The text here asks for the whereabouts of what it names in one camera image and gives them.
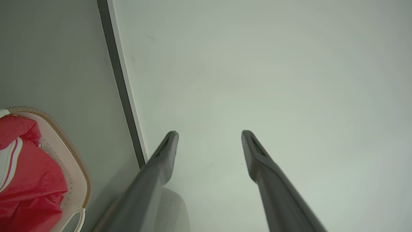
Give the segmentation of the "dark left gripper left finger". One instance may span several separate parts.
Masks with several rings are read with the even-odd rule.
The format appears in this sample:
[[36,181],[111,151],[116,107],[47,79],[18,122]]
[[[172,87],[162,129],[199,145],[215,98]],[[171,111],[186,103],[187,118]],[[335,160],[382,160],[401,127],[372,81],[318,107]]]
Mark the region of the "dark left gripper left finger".
[[153,232],[163,186],[173,173],[179,134],[169,131],[129,187],[112,203],[96,232]]

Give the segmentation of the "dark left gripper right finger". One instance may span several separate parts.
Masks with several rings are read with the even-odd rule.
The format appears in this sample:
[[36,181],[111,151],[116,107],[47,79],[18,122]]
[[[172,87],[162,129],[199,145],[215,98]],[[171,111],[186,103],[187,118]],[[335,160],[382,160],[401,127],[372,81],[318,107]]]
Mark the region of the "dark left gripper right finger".
[[325,228],[252,131],[241,134],[249,176],[258,185],[271,232],[325,232]]

